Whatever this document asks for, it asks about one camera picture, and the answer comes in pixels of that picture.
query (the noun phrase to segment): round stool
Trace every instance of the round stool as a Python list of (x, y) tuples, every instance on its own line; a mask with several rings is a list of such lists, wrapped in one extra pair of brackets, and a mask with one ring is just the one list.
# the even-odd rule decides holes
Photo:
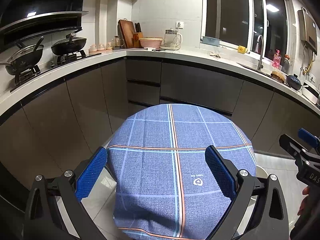
[(205, 239), (230, 204), (205, 162), (209, 145), (255, 176), (250, 140), (216, 112), (167, 104), (129, 117), (107, 147), (117, 227), (133, 239)]

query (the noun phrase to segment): power outlet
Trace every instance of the power outlet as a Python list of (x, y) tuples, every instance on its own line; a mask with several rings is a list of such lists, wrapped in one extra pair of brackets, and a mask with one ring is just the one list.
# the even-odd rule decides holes
[(176, 29), (183, 29), (184, 22), (176, 22)]
[(310, 81), (315, 83), (316, 82), (316, 77), (310, 73), (310, 77), (309, 77)]

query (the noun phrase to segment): pink bottle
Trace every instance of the pink bottle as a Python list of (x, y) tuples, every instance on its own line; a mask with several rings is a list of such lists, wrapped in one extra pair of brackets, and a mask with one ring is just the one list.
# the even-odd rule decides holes
[(280, 67), (280, 61), (281, 61), (281, 55), (280, 55), (280, 51), (277, 49), (276, 53), (273, 57), (273, 64), (272, 66), (279, 69)]

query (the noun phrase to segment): tile floor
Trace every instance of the tile floor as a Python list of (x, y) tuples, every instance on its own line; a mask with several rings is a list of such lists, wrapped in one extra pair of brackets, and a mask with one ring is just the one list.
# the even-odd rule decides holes
[[(289, 225), (294, 226), (298, 219), (297, 212), (302, 199), (302, 190), (305, 184), (296, 179), (297, 166), (294, 160), (284, 159), (274, 156), (256, 154), (257, 165), (263, 167), (268, 174), (276, 174), (280, 181), (284, 198), (286, 201)], [(98, 226), (102, 234), (108, 240), (130, 240), (122, 231), (118, 230), (113, 220), (113, 208), (116, 200), (116, 182), (112, 179), (106, 169), (101, 172), (88, 198), (82, 200), (82, 204), (87, 210), (94, 223)], [(78, 236), (64, 208), (62, 199), (58, 201), (58, 206), (69, 233)], [(243, 233), (254, 205), (248, 207), (242, 220), (238, 232)]]

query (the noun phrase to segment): range hood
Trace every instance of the range hood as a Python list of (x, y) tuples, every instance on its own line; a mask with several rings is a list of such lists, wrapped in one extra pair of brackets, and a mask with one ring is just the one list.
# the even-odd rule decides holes
[(82, 30), (83, 0), (12, 0), (0, 21), (0, 53), (39, 36)]

